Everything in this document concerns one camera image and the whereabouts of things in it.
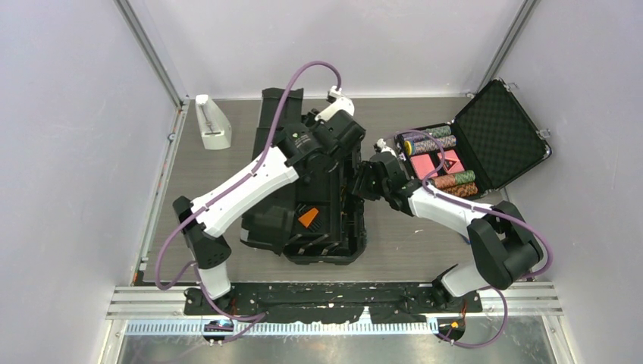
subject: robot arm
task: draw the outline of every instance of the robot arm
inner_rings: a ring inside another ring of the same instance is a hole
[[[335,87],[328,93],[328,101],[331,104],[308,124],[288,124],[279,130],[256,171],[253,169],[260,157],[209,193],[191,201],[184,196],[174,201],[174,211],[181,222],[205,208],[182,232],[212,299],[231,288],[225,264],[231,249],[223,234],[233,221],[300,177],[336,168],[364,138],[365,130],[353,120],[353,102]],[[208,206],[233,186],[236,188]]]
[[[532,233],[480,212],[495,210],[524,221],[510,202],[492,206],[447,195],[432,185],[426,190],[420,180],[407,175],[395,151],[383,140],[376,143],[375,150],[377,153],[360,166],[352,193],[371,200],[384,197],[392,209],[435,221],[471,242],[474,260],[447,269],[432,282],[436,306],[459,304],[458,297],[484,287],[507,289],[543,259]]]

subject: gray table surface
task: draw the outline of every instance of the gray table surface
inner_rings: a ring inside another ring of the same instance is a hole
[[[355,99],[355,119],[366,129],[362,158],[370,158],[370,145],[397,130],[437,124],[453,119],[466,98]],[[193,104],[187,115],[154,240],[149,249],[145,281],[153,281],[158,251],[177,226],[171,204],[181,195],[190,199],[216,188],[250,161],[259,100],[217,102],[232,124],[232,147],[205,150],[199,136]],[[325,101],[305,100],[303,111],[323,108]],[[499,193],[482,202],[497,203]],[[225,234],[233,253],[227,261],[231,281],[430,281],[450,266],[472,258],[471,249],[454,231],[433,221],[412,218],[392,210],[385,201],[366,202],[366,251],[352,264],[295,265],[283,256],[253,249],[239,241],[240,219]],[[182,237],[169,247],[161,273],[168,280],[191,259]],[[194,281],[188,271],[183,281]]]

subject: black carrying case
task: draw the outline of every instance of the black carrying case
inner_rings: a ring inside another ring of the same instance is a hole
[[[252,158],[263,150],[283,89],[262,91],[262,108]],[[278,127],[302,123],[303,89],[290,92]],[[242,216],[241,242],[284,254],[296,264],[328,262],[347,265],[365,249],[364,200],[345,192],[360,162],[359,148],[331,173],[300,178],[263,199]],[[319,213],[310,227],[298,217],[310,208]]]
[[[457,139],[453,148],[465,170],[475,172],[477,199],[499,190],[551,156],[551,148],[542,133],[501,80],[488,83],[449,123],[418,127],[416,130],[450,125]],[[417,178],[410,155],[403,148],[403,136],[395,137],[397,151],[409,176]],[[440,162],[439,151],[429,153],[434,165]],[[440,170],[438,175],[445,175]]]

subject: case lid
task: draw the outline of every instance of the case lid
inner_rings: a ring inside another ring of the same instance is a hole
[[[458,113],[470,157],[479,164],[485,190],[497,190],[549,157],[551,148],[500,79],[492,80]]]

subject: purple cable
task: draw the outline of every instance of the purple cable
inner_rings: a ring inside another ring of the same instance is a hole
[[[281,95],[281,98],[279,99],[279,103],[277,105],[277,110],[274,113],[274,117],[272,118],[272,124],[270,126],[270,131],[268,133],[268,138],[265,141],[265,146],[263,149],[263,152],[261,156],[259,157],[259,161],[255,164],[255,166],[252,168],[251,172],[248,173],[247,175],[243,176],[240,180],[238,180],[236,183],[234,183],[232,186],[228,187],[226,190],[224,190],[222,193],[218,194],[214,198],[212,198],[210,201],[208,201],[205,206],[201,207],[200,209],[196,210],[192,215],[190,215],[188,218],[183,220],[168,236],[167,239],[165,239],[165,242],[161,246],[161,250],[158,253],[158,258],[156,259],[156,266],[154,268],[154,283],[156,287],[159,288],[159,290],[169,290],[172,288],[181,278],[183,273],[194,263],[194,262],[188,262],[180,271],[179,274],[170,281],[170,283],[163,285],[161,282],[161,264],[163,263],[163,258],[165,256],[165,253],[168,250],[168,247],[170,246],[170,243],[172,240],[181,232],[190,222],[192,222],[197,216],[201,215],[208,207],[214,205],[218,200],[232,192],[233,190],[237,189],[239,186],[241,186],[243,183],[245,183],[247,180],[249,180],[255,172],[263,165],[263,162],[265,161],[266,157],[268,156],[268,150],[270,149],[270,146],[272,144],[272,140],[274,139],[274,132],[277,129],[277,124],[279,121],[279,117],[281,116],[282,111],[284,110],[284,106],[286,104],[286,100],[288,99],[288,95],[290,95],[290,89],[293,88],[295,82],[297,79],[301,76],[301,74],[307,70],[308,68],[312,66],[324,66],[329,68],[333,73],[335,73],[335,76],[337,77],[337,88],[341,88],[341,75],[339,71],[330,63],[324,62],[324,61],[311,61],[306,64],[304,64],[302,67],[300,67],[290,78],[290,81],[288,81],[288,84],[286,85],[286,88],[284,90],[284,93]],[[194,268],[194,271],[196,273],[197,279],[202,281],[198,269]],[[223,310],[219,309],[215,303],[210,299],[210,296],[207,293],[207,290],[205,289],[205,286],[203,283],[199,283],[201,290],[203,292],[203,296],[206,298],[208,303],[212,306],[212,308],[217,311],[219,314],[224,315],[228,317],[229,319],[237,320],[237,321],[254,321],[252,325],[249,325],[246,330],[241,331],[239,334],[235,335],[235,337],[230,337],[224,341],[223,343],[234,341],[237,339],[239,335],[242,333],[248,331],[254,324],[259,322],[261,319],[263,319],[265,314],[258,314],[254,316],[249,316],[249,317],[236,317],[232,315],[228,315],[226,312]]]
[[[507,326],[507,318],[509,317],[509,310],[507,309],[507,298],[505,298],[502,292],[500,292],[495,288],[492,288],[492,290],[495,290],[500,295],[500,299],[503,302],[503,308],[504,308],[503,321],[502,321],[502,324],[500,324],[500,328],[498,329],[498,332],[489,341],[485,343],[467,344],[467,343],[460,343],[459,341],[453,341],[452,342],[453,345],[457,347],[464,347],[466,349],[478,349],[480,347],[486,347],[487,345],[491,345],[500,338],[500,334],[503,333],[505,326]],[[442,340],[451,342],[451,339],[449,338],[450,332],[451,332],[451,329],[449,329],[446,335],[438,332],[438,337]]]

